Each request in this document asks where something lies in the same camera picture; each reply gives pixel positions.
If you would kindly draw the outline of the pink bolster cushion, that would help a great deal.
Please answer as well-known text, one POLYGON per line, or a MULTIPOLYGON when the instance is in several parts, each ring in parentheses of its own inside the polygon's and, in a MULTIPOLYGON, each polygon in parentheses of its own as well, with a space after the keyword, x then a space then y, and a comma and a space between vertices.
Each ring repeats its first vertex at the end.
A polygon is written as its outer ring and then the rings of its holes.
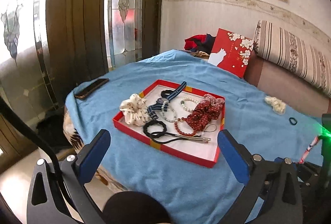
POLYGON ((321 117, 330 113, 329 97, 287 69, 264 60, 255 53, 252 53, 248 62, 244 79, 303 114, 321 117))

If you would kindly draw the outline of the blue striped strap watch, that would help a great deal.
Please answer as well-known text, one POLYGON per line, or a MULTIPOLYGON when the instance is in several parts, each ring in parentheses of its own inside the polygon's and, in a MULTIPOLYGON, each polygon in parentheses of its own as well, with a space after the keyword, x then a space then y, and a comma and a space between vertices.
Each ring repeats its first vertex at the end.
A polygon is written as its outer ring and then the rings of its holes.
POLYGON ((149 106, 147 109, 148 115, 151 120, 157 120, 157 111, 167 111, 170 102, 175 99, 187 86, 187 82, 183 81, 175 90, 171 90, 167 95, 161 95, 160 98, 156 100, 156 103, 149 106))

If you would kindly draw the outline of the stained glass door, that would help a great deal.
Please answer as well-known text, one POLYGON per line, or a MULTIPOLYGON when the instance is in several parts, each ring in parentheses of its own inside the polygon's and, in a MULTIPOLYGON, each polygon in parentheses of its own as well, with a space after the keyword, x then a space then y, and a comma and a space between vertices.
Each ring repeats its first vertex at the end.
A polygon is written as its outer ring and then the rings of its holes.
POLYGON ((142 59, 143 0, 104 0, 108 69, 142 59))

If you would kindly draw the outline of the striped floral pillow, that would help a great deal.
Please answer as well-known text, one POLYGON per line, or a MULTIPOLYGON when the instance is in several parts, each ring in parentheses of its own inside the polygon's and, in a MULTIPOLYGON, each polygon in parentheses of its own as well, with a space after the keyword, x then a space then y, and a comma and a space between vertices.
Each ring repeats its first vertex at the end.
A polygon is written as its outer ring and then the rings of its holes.
POLYGON ((257 56, 287 69, 330 96, 330 59, 271 22, 260 20, 254 36, 257 56))

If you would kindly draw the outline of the thin black elastic band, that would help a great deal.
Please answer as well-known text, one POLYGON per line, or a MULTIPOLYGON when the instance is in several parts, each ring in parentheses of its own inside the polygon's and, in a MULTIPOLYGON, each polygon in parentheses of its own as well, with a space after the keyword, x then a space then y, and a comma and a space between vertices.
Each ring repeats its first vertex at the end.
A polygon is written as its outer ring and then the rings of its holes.
POLYGON ((143 127, 143 133, 148 138, 150 138, 152 142, 155 142, 156 144, 160 144, 160 145, 165 145, 181 140, 195 142, 191 140, 183 140, 170 135, 166 135, 166 133, 171 133, 171 132, 167 130, 167 126, 161 121, 151 121, 149 124, 145 124, 143 127))

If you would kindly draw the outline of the cream fluffy scrunchie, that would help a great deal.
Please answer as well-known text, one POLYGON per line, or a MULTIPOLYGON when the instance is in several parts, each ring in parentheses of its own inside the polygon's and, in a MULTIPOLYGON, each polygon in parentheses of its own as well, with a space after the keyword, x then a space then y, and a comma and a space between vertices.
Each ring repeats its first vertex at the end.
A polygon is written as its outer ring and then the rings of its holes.
POLYGON ((287 105, 282 100, 272 96, 265 96, 264 101, 272 107, 276 114, 283 115, 285 113, 287 105))

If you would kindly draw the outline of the silver hair clip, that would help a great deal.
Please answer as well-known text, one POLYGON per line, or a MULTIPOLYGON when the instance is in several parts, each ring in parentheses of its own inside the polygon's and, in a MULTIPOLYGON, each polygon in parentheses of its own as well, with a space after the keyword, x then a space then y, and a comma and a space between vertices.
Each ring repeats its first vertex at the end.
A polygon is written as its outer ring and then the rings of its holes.
POLYGON ((209 137, 201 137, 201 136, 186 136, 186 135, 180 135, 180 134, 173 134, 173 133, 166 133, 166 135, 170 135, 179 139, 183 140, 191 140, 195 142, 203 142, 203 143, 209 143, 211 141, 211 138, 209 137))

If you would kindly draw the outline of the red dotted scrunchie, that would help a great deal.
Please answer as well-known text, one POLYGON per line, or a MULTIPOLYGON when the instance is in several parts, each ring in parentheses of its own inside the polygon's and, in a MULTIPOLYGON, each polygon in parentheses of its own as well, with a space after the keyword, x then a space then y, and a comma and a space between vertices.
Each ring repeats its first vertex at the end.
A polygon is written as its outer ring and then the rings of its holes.
POLYGON ((201 101, 194 111, 186 117, 186 123, 197 132, 205 129, 207 124, 212 120, 217 120, 221 114, 220 109, 211 106, 210 102, 201 101))

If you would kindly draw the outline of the white cherry print scrunchie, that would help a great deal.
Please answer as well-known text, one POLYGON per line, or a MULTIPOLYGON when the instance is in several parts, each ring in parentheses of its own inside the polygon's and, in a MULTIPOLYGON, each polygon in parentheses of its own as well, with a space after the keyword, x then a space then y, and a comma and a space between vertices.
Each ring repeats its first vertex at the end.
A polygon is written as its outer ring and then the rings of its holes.
POLYGON ((123 113, 127 125, 142 127, 150 121, 146 99, 136 93, 121 102, 120 111, 123 113))

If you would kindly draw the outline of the red floral box lid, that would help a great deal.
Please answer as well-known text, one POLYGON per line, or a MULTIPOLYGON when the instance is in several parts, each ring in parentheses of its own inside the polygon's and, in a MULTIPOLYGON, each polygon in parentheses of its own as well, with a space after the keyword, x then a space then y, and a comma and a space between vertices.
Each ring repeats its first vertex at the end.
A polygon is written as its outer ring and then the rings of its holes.
POLYGON ((207 62, 243 78, 253 48, 252 39, 235 32, 218 29, 207 62))

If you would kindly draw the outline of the red plaid scrunchie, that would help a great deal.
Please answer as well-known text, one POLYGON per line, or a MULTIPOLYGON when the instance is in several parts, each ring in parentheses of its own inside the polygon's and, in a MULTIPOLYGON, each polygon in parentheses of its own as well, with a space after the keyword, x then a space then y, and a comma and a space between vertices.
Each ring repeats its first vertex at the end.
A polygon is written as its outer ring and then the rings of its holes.
POLYGON ((223 106, 225 104, 225 99, 224 98, 216 98, 214 96, 212 96, 211 94, 205 94, 203 96, 204 100, 210 102, 211 106, 214 106, 218 109, 223 109, 223 106))

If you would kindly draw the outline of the red and navy clothes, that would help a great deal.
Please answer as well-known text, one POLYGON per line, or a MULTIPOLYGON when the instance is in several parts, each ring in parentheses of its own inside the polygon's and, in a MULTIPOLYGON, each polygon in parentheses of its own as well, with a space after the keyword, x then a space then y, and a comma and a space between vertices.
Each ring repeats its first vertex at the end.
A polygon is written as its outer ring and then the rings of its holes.
POLYGON ((191 52, 205 52, 211 53, 215 42, 215 36, 210 34, 195 35, 185 39, 184 49, 191 52))

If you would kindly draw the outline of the black smartphone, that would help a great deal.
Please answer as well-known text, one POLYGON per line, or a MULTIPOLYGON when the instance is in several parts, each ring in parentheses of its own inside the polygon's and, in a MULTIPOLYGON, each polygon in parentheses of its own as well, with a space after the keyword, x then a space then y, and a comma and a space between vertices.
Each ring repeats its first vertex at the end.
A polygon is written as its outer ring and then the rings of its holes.
POLYGON ((74 96, 79 100, 84 100, 87 97, 89 97, 94 91, 96 91, 97 89, 99 89, 101 86, 105 85, 108 82, 109 82, 108 78, 99 78, 95 80, 92 84, 85 87, 80 92, 75 93, 74 96))

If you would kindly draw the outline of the red jewelry tray box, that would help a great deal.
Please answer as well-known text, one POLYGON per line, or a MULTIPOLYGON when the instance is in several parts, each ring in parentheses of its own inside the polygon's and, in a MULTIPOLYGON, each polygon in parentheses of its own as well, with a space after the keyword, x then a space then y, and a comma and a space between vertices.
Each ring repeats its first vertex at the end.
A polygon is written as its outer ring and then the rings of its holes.
MULTIPOLYGON (((206 91, 186 86, 185 89, 170 102, 170 110, 168 112, 156 112, 158 116, 157 120, 163 122, 169 132, 178 133, 174 126, 174 119, 187 117, 190 114, 190 110, 195 108, 197 102, 201 101, 205 94, 207 94, 206 91)), ((148 146, 182 160, 212 168, 217 163, 220 154, 220 149, 217 146, 217 135, 219 131, 224 128, 224 117, 225 108, 222 109, 217 120, 210 121, 202 132, 197 133, 197 135, 210 137, 211 142, 209 143, 181 140, 165 145, 156 144, 143 133, 143 127, 127 125, 121 111, 114 116, 113 123, 119 131, 148 146)))

